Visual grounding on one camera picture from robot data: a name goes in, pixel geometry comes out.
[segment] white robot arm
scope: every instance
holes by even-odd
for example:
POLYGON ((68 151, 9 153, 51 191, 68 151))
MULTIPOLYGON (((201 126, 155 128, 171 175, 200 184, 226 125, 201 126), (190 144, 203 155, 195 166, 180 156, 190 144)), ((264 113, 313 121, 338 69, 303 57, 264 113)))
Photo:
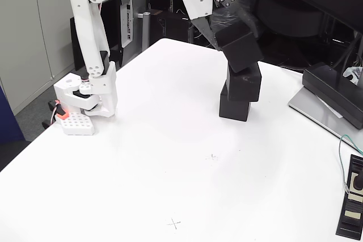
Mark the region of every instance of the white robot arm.
MULTIPOLYGON (((91 135, 94 128, 82 126, 80 120, 88 116, 111 117, 116 112, 116 66, 109 62, 110 50, 99 5, 106 0, 70 0, 75 27, 88 79, 69 74, 54 85, 62 109, 67 114, 56 115, 66 134, 91 135)), ((213 12, 214 0, 183 0, 188 15, 197 28, 204 28, 205 17, 213 12)), ((206 35, 215 48, 218 45, 213 35, 206 35)))

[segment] green cable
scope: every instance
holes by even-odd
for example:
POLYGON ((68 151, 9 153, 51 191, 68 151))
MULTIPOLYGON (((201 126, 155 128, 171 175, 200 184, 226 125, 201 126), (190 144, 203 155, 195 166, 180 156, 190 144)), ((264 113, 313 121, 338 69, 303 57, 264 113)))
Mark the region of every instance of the green cable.
POLYGON ((344 190, 347 194, 349 194, 349 188, 348 188, 348 185, 347 183, 345 182, 345 173, 344 173, 344 166, 343 166, 343 161, 341 160, 341 153, 340 153, 340 147, 341 147, 341 143, 344 139, 344 137, 347 137, 351 142, 352 144, 354 145, 354 148, 363 156, 363 151, 360 150, 357 145, 353 142, 353 140, 347 135, 347 134, 344 134, 342 137, 340 137, 340 141, 339 141, 339 159, 340 159, 340 164, 341 164, 341 170, 343 172, 343 186, 344 186, 344 190))

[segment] monitor stand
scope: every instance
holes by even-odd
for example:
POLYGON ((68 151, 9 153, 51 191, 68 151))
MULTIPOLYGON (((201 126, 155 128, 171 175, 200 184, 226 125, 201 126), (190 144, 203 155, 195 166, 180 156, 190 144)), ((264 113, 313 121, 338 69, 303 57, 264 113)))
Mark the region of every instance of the monitor stand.
MULTIPOLYGON (((312 92, 302 88, 289 102, 289 106, 313 120, 337 137, 348 134, 355 144, 363 149, 363 130, 358 130, 344 117, 338 118, 312 92)), ((344 141, 353 146, 349 139, 344 141)))

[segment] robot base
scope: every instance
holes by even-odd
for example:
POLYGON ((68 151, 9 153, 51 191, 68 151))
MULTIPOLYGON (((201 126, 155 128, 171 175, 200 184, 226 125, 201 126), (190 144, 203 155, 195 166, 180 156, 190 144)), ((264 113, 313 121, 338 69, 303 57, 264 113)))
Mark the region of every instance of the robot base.
POLYGON ((93 135, 95 127, 91 119, 81 113, 69 113, 69 117, 65 120, 56 118, 62 126, 63 132, 67 135, 93 135))

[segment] black box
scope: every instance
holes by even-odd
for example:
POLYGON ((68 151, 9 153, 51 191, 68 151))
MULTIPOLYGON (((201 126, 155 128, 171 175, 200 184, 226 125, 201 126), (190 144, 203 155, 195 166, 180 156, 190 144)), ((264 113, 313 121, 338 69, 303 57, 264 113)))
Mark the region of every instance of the black box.
POLYGON ((235 73, 264 58, 254 34, 243 22, 218 31, 216 40, 235 73))
POLYGON ((229 101, 257 102, 260 97, 262 75, 260 67, 255 62, 239 73, 233 72, 228 66, 227 90, 229 101))
POLYGON ((304 71, 302 84, 356 128, 363 128, 363 90, 349 79, 324 63, 318 63, 304 71))
POLYGON ((150 46, 163 38, 192 43, 192 22, 182 13, 174 14, 168 11, 149 10, 150 46))
POLYGON ((221 92, 220 117, 246 122, 250 112, 250 102, 228 101, 227 84, 221 92))

